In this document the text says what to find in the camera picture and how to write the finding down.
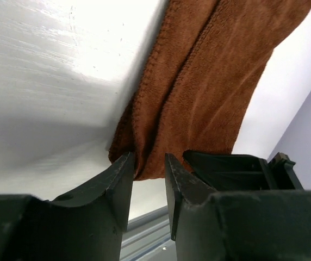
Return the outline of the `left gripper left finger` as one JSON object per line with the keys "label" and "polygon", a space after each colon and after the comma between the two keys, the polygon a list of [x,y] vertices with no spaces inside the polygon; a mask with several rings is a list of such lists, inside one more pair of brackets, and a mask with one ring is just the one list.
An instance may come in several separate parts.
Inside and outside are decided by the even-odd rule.
{"label": "left gripper left finger", "polygon": [[52,201],[0,195],[0,260],[118,260],[134,154]]}

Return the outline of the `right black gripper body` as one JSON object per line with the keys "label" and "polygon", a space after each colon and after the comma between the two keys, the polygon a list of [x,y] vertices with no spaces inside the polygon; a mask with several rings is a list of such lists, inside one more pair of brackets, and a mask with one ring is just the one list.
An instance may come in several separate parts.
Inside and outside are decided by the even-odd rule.
{"label": "right black gripper body", "polygon": [[303,190],[295,171],[295,162],[278,152],[270,161],[264,160],[264,190]]}

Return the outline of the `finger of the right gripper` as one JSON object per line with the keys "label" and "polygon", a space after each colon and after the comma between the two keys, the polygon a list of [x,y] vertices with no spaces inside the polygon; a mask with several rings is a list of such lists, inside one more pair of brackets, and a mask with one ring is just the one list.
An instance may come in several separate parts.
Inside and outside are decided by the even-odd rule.
{"label": "finger of the right gripper", "polygon": [[216,190],[269,190],[260,159],[246,154],[183,153],[193,174]]}

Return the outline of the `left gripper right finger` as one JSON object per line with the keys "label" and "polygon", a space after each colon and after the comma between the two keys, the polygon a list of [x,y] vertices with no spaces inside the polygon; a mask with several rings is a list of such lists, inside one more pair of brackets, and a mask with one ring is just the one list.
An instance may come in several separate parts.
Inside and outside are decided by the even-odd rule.
{"label": "left gripper right finger", "polygon": [[216,190],[165,156],[178,260],[311,260],[311,190]]}

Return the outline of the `brown microfibre towel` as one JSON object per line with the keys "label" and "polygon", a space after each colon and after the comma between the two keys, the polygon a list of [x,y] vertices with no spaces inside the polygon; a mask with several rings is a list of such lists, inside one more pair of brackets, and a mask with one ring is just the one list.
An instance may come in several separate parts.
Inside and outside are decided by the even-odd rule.
{"label": "brown microfibre towel", "polygon": [[109,149],[134,179],[163,178],[167,153],[230,154],[274,49],[311,1],[169,1],[137,91]]}

